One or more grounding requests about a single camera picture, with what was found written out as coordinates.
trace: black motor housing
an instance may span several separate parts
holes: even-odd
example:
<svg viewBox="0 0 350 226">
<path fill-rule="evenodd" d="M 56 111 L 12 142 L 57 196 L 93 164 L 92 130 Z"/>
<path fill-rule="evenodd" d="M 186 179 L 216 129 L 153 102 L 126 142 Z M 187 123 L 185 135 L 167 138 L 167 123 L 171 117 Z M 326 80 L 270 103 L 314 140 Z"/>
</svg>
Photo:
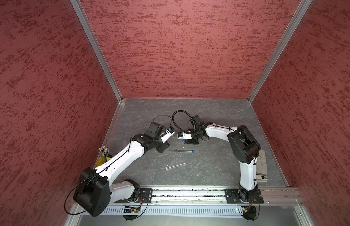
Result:
<svg viewBox="0 0 350 226">
<path fill-rule="evenodd" d="M 260 145 L 245 125 L 228 134 L 232 151 L 240 162 L 250 164 L 253 158 L 258 157 Z"/>
</svg>

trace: vented metal panel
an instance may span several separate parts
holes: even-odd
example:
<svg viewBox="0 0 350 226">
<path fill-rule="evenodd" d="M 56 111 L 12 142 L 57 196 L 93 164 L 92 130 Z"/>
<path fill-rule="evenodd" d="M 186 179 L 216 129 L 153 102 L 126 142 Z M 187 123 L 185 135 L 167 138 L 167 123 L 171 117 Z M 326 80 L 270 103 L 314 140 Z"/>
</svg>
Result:
<svg viewBox="0 0 350 226">
<path fill-rule="evenodd" d="M 101 215 L 122 215 L 123 206 L 108 206 Z M 173 215 L 201 217 L 242 217 L 240 206 L 148 206 L 143 215 Z"/>
</svg>

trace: red textured wall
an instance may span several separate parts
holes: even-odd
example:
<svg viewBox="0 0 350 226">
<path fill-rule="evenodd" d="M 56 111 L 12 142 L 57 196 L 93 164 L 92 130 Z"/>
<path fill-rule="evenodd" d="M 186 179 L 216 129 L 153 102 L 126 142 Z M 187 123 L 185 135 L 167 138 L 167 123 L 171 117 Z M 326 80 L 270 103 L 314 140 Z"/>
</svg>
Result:
<svg viewBox="0 0 350 226">
<path fill-rule="evenodd" d="M 0 1 L 0 225 L 63 225 L 116 104 L 68 0 Z"/>
<path fill-rule="evenodd" d="M 313 0 L 253 106 L 316 225 L 350 225 L 350 0 Z"/>
<path fill-rule="evenodd" d="M 248 98 L 300 0 L 82 0 L 124 98 Z"/>
</svg>

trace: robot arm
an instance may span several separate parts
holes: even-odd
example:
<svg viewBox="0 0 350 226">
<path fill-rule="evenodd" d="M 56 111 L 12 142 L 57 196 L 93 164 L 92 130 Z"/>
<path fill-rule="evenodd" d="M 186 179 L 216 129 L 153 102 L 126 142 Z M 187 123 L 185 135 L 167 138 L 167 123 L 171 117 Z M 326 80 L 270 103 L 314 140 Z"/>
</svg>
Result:
<svg viewBox="0 0 350 226">
<path fill-rule="evenodd" d="M 82 171 L 73 199 L 93 217 L 98 216 L 110 202 L 121 199 L 136 198 L 140 186 L 130 180 L 112 184 L 117 176 L 133 161 L 150 149 L 162 153 L 169 143 L 167 140 L 175 133 L 170 127 L 162 133 L 164 126 L 152 122 L 145 134 L 135 135 L 130 143 L 106 163 L 95 169 Z"/>
<path fill-rule="evenodd" d="M 249 129 L 244 125 L 225 127 L 210 122 L 205 124 L 198 115 L 193 116 L 190 121 L 195 130 L 179 132 L 177 138 L 185 139 L 185 143 L 188 144 L 198 144 L 198 139 L 201 137 L 216 137 L 229 142 L 240 164 L 239 197 L 243 202 L 251 201 L 258 189 L 255 178 L 260 145 Z"/>
</svg>

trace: red wire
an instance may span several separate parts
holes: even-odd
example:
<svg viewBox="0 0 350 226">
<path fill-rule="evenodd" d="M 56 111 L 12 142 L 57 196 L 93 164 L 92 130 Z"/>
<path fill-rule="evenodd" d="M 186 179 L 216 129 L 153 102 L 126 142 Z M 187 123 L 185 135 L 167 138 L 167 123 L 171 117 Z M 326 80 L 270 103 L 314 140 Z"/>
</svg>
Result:
<svg viewBox="0 0 350 226">
<path fill-rule="evenodd" d="M 245 209 L 249 209 L 252 205 L 253 205 L 253 201 L 252 201 L 252 203 L 250 204 L 250 206 L 246 207 Z"/>
</svg>

